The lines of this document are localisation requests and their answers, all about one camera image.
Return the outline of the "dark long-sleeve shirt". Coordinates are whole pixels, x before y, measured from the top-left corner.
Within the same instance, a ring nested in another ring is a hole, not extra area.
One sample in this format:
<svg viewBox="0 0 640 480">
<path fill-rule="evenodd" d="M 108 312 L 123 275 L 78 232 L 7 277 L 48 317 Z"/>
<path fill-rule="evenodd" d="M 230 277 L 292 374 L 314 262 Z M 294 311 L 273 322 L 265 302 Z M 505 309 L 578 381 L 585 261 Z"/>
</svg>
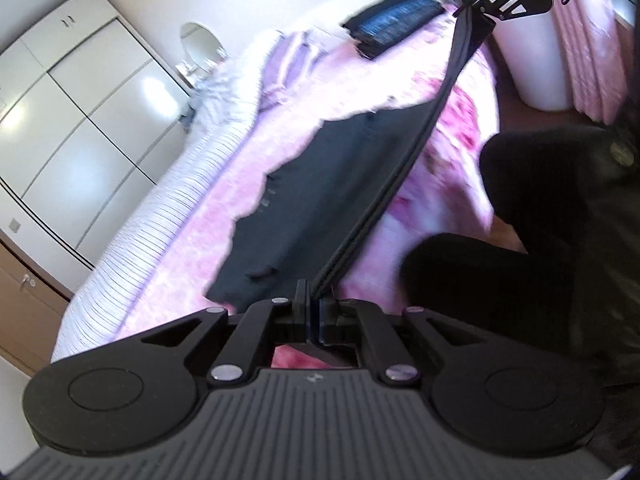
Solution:
<svg viewBox="0 0 640 480">
<path fill-rule="evenodd" d="M 420 96 L 325 122 L 294 159 L 268 174 L 255 210 L 235 223 L 230 254 L 206 296 L 244 312 L 310 296 L 404 306 L 402 257 L 422 238 L 484 235 L 492 212 L 477 157 L 485 142 L 470 77 L 495 24 L 477 10 L 457 19 L 445 75 L 416 76 Z"/>
</svg>

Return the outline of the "stack of folded dark clothes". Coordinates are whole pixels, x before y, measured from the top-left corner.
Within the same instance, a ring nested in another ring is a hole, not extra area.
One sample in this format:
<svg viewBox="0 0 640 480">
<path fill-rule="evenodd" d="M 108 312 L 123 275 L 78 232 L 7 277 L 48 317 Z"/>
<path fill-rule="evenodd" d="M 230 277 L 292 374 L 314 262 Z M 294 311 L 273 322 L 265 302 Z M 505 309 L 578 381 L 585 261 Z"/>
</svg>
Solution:
<svg viewBox="0 0 640 480">
<path fill-rule="evenodd" d="M 356 42 L 358 53 L 373 61 L 444 12 L 438 0 L 381 0 L 348 18 L 341 28 Z"/>
</svg>

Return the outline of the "white storage bin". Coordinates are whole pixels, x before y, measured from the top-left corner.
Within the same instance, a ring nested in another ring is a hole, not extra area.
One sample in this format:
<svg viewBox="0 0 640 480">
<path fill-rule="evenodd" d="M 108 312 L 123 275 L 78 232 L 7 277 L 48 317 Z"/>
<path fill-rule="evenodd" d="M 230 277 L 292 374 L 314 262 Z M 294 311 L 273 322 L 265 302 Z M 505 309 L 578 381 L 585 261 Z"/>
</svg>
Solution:
<svg viewBox="0 0 640 480">
<path fill-rule="evenodd" d="M 494 38 L 525 104 L 543 112 L 573 106 L 570 73 L 551 11 L 498 21 Z"/>
</svg>

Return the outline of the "pink curtain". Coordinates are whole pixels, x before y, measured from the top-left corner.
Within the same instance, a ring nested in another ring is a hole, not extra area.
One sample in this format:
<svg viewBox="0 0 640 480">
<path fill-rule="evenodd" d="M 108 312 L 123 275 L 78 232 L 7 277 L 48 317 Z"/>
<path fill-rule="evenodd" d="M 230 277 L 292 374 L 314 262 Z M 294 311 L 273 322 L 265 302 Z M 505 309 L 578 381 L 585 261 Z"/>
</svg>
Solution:
<svg viewBox="0 0 640 480">
<path fill-rule="evenodd" d="M 554 0 L 552 16 L 560 35 L 573 104 L 593 122 L 614 122 L 627 96 L 612 0 Z"/>
</svg>

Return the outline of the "pink floral bed blanket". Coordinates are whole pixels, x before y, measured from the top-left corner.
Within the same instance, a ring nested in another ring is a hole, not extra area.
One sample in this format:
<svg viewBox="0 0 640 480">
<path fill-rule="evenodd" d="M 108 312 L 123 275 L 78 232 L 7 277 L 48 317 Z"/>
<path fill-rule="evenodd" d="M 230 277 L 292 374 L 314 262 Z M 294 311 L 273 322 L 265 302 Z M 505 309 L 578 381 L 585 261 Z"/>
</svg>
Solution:
<svg viewBox="0 0 640 480">
<path fill-rule="evenodd" d="M 440 14 L 379 58 L 343 39 L 264 110 L 186 218 L 119 337 L 213 307 L 314 294 L 405 307 L 402 257 L 439 233 L 482 237 L 492 208 L 477 159 L 498 131 L 476 22 L 457 78 L 457 18 Z"/>
</svg>

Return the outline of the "striped grey white quilt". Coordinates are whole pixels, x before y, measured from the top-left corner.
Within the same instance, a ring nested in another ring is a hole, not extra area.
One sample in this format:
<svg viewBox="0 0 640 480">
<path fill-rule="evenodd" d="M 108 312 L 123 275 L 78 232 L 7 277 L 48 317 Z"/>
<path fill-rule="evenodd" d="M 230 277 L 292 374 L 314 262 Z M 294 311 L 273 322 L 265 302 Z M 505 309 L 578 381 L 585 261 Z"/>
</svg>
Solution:
<svg viewBox="0 0 640 480">
<path fill-rule="evenodd" d="M 63 315 L 53 362 L 113 341 L 165 252 L 253 130 L 262 68 L 236 60 L 201 88 L 188 144 L 119 229 Z"/>
</svg>

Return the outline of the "purple pillow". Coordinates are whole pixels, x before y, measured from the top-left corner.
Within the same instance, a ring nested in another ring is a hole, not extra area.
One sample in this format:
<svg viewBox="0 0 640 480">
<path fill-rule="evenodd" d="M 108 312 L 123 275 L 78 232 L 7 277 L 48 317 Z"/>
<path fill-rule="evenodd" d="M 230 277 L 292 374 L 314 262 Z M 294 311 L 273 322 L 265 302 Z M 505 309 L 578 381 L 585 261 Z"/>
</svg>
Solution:
<svg viewBox="0 0 640 480">
<path fill-rule="evenodd" d="M 258 110 L 271 110 L 295 96 L 317 65 L 344 41 L 320 28 L 282 35 L 262 69 Z"/>
</svg>

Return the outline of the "brown wooden cabinet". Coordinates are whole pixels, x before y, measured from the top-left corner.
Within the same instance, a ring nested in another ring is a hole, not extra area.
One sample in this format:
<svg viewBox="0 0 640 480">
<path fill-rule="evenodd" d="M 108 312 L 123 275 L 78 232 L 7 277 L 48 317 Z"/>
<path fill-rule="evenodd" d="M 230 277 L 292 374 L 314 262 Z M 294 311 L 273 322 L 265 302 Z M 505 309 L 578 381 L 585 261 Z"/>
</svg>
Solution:
<svg viewBox="0 0 640 480">
<path fill-rule="evenodd" d="M 73 294 L 1 233 L 1 355 L 28 376 L 52 358 Z"/>
</svg>

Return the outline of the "round mirror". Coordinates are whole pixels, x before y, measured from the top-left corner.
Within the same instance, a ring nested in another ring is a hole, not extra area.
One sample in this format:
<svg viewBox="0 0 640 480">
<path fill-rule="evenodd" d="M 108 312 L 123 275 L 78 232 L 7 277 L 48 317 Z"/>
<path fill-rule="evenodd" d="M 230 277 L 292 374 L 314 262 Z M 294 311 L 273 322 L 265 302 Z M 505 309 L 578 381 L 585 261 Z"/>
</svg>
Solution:
<svg viewBox="0 0 640 480">
<path fill-rule="evenodd" d="M 227 58 L 219 39 L 201 24 L 184 23 L 180 27 L 180 41 L 186 55 L 203 70 L 210 70 Z"/>
</svg>

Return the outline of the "white wardrobe with panels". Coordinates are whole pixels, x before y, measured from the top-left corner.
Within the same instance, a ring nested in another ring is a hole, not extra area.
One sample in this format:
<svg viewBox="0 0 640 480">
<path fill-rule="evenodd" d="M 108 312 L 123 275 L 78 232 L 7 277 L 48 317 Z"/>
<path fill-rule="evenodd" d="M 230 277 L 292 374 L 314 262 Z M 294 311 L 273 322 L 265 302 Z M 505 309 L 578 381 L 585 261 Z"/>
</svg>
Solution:
<svg viewBox="0 0 640 480">
<path fill-rule="evenodd" d="M 1 55 L 1 229 L 68 290 L 180 155 L 186 88 L 107 0 Z"/>
</svg>

